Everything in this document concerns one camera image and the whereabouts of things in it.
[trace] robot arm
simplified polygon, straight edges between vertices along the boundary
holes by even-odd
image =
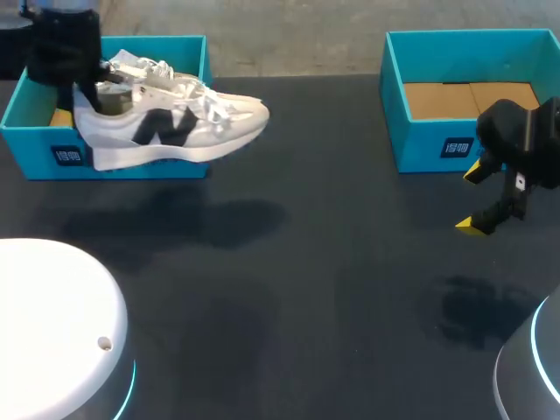
[[[18,1],[21,16],[33,22],[29,78],[56,87],[60,109],[72,109],[74,84],[100,109],[95,83],[107,69],[101,66],[99,0],[36,0],[34,10]]]
[[[465,174],[475,185],[505,165],[500,199],[473,213],[457,228],[471,235],[490,235],[511,216],[523,220],[528,197],[536,186],[560,185],[560,98],[527,110],[512,101],[497,101],[477,121],[483,155]]]

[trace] gray floor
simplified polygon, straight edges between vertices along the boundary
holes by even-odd
[[[557,0],[101,0],[101,13],[110,35],[208,35],[222,76],[378,73],[386,31],[560,33]]]

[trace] dark tabletop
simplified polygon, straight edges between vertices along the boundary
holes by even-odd
[[[27,182],[0,143],[0,235],[80,247],[122,288],[135,420],[499,418],[501,343],[560,280],[560,192],[460,234],[500,176],[399,175],[377,81],[218,80],[272,119],[201,181]]]

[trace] sneaker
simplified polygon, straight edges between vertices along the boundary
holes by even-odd
[[[160,159],[208,162],[253,141],[270,113],[259,101],[223,101],[200,83],[149,76],[132,85],[131,108],[102,115],[76,88],[74,123],[93,150],[97,171]]]
[[[204,83],[198,77],[186,73],[177,73],[175,72],[173,67],[167,64],[165,61],[155,61],[153,59],[147,59],[145,57],[137,57],[136,55],[126,50],[121,50],[108,63],[115,73],[128,78],[130,81],[144,81],[148,77],[148,75],[154,75],[171,81],[177,81],[179,83],[194,83],[206,87],[206,85],[204,85]],[[100,91],[104,92],[126,89],[126,87],[116,87],[117,85],[110,82],[102,82],[97,86]],[[220,99],[228,102],[261,101],[260,99],[241,94],[223,94],[220,92],[213,92],[213,95],[218,95]]]

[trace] black n logo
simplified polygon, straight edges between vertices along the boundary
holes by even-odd
[[[145,146],[150,144],[152,138],[159,135],[161,144],[168,146],[184,146],[191,131],[196,127],[199,119],[187,108],[178,127],[173,126],[173,114],[169,109],[151,109],[140,123],[140,127],[132,141]]]

